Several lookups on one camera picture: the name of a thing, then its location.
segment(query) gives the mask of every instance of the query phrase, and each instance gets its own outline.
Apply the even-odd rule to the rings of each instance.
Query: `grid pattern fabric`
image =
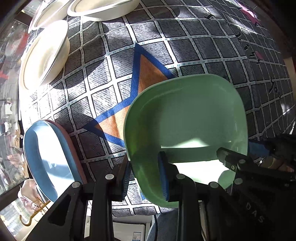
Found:
[[[244,103],[250,139],[290,132],[295,108],[281,54],[268,30],[252,24],[232,1],[142,0],[131,13],[105,22],[67,16],[68,60],[21,107],[24,129],[39,119],[59,123],[88,181],[109,173],[125,149],[83,126],[130,96],[137,42],[176,77],[211,73],[232,83]],[[31,33],[27,47],[40,32]],[[125,201],[112,204],[115,217],[170,210],[143,198],[133,175],[129,184]]]

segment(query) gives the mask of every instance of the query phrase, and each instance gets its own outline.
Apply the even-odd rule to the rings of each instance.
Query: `metal screw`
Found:
[[[219,184],[216,183],[216,182],[211,182],[210,187],[211,188],[217,188],[217,187],[219,187]]]
[[[237,179],[234,180],[234,183],[236,185],[240,185],[240,184],[242,184],[242,179],[241,178],[237,178]]]
[[[72,183],[72,187],[73,188],[77,188],[77,187],[79,187],[80,186],[80,182],[73,182]]]
[[[106,178],[107,180],[112,180],[112,179],[114,178],[114,175],[113,175],[113,174],[107,174],[107,175],[105,176],[105,178]]]
[[[176,175],[176,178],[181,180],[181,179],[184,179],[185,176],[183,174],[179,173],[179,174]]]

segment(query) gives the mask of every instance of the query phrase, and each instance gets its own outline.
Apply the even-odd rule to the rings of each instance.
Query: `white bowl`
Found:
[[[107,21],[128,14],[139,2],[140,0],[74,0],[68,8],[68,15],[86,16],[92,21]]]
[[[29,30],[45,28],[57,20],[64,19],[72,2],[73,0],[55,0],[44,9],[40,7],[31,21]]]
[[[67,21],[55,21],[33,41],[22,57],[19,74],[22,90],[36,90],[40,85],[53,81],[60,73],[70,51],[68,30]]]

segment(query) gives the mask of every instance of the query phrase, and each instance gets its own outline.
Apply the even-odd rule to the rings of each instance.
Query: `checkered tablecloth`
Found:
[[[295,108],[281,53],[268,30],[231,1],[142,0],[131,13],[106,22],[67,16],[69,58],[57,78],[21,106],[24,129],[39,119],[59,123],[88,181],[109,173],[125,149],[83,126],[130,96],[137,42],[175,76],[211,73],[230,81],[243,100],[249,138],[289,133]],[[28,47],[39,32],[31,33]],[[144,199],[133,176],[125,201],[112,208],[116,217],[169,210]]]

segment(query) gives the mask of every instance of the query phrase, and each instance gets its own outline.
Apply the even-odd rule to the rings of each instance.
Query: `black cable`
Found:
[[[157,233],[158,233],[158,224],[156,215],[154,215],[154,222],[155,222],[155,234],[154,234],[154,241],[157,241]]]

